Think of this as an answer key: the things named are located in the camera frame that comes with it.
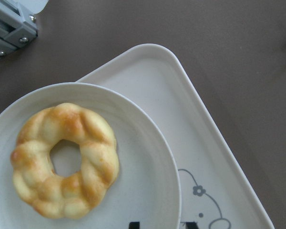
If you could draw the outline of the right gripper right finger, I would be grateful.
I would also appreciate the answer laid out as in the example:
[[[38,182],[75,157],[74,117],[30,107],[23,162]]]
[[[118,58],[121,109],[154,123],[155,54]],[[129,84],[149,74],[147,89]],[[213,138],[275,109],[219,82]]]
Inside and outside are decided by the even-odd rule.
[[[182,229],[199,229],[196,222],[181,222]]]

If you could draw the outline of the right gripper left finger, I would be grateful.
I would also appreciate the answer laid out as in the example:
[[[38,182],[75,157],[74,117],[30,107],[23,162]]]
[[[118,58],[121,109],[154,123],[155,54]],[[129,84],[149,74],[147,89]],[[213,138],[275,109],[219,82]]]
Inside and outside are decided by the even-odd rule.
[[[140,229],[140,222],[139,221],[130,222],[128,229]]]

